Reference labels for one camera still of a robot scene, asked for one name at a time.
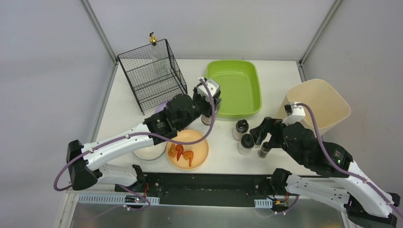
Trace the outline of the dark sauce bottle red label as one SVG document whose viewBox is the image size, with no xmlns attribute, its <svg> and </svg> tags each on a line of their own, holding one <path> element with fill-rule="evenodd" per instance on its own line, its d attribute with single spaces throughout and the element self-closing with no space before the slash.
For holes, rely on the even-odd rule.
<svg viewBox="0 0 403 228">
<path fill-rule="evenodd" d="M 212 122 L 214 122 L 217 119 L 217 116 L 219 114 L 220 107 L 217 106 L 214 110 L 214 113 L 212 110 L 208 112 L 208 114 L 202 114 L 201 115 L 201 121 L 204 125 L 211 125 Z"/>
</svg>

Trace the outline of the black-lid spice jar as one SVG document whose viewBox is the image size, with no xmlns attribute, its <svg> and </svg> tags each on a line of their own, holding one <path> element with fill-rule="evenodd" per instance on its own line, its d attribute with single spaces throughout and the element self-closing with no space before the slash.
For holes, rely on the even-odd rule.
<svg viewBox="0 0 403 228">
<path fill-rule="evenodd" d="M 235 123 L 232 137 L 236 141 L 240 141 L 242 136 L 246 134 L 249 130 L 249 123 L 246 119 L 239 120 Z"/>
</svg>

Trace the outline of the gold-top glass oil bottle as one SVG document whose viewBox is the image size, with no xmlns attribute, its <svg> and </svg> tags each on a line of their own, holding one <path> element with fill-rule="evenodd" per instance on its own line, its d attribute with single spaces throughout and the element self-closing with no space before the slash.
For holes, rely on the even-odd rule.
<svg viewBox="0 0 403 228">
<path fill-rule="evenodd" d="M 154 32 L 149 34 L 149 41 L 151 44 L 151 52 L 150 56 L 152 59 L 152 65 L 154 69 L 154 73 L 156 77 L 165 76 L 170 73 L 170 70 L 167 69 L 166 65 L 166 57 L 163 50 L 158 46 L 158 39 L 154 35 Z"/>
</svg>

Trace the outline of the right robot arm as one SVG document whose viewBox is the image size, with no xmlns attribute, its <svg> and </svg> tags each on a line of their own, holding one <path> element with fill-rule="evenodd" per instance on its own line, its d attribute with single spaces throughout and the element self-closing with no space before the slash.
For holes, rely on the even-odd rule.
<svg viewBox="0 0 403 228">
<path fill-rule="evenodd" d="M 288 124 L 271 117 L 265 117 L 250 134 L 257 145 L 269 136 L 270 149 L 281 148 L 299 165 L 341 186 L 340 189 L 322 186 L 277 168 L 270 180 L 276 190 L 327 204 L 364 228 L 396 227 L 401 215 L 400 196 L 377 187 L 342 146 L 320 140 L 299 122 Z"/>
</svg>

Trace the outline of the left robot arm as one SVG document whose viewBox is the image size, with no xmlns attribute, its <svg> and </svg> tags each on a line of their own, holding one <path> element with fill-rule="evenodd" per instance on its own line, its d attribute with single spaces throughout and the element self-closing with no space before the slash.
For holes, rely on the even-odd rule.
<svg viewBox="0 0 403 228">
<path fill-rule="evenodd" d="M 110 161 L 126 153 L 152 147 L 163 142 L 174 142 L 199 117 L 214 121 L 220 99 L 220 86 L 213 80 L 201 79 L 193 96 L 176 95 L 166 107 L 146 118 L 136 127 L 107 140 L 82 144 L 71 141 L 67 146 L 66 166 L 70 188 L 85 190 L 97 183 L 133 187 L 144 182 L 140 166 L 118 166 Z"/>
</svg>

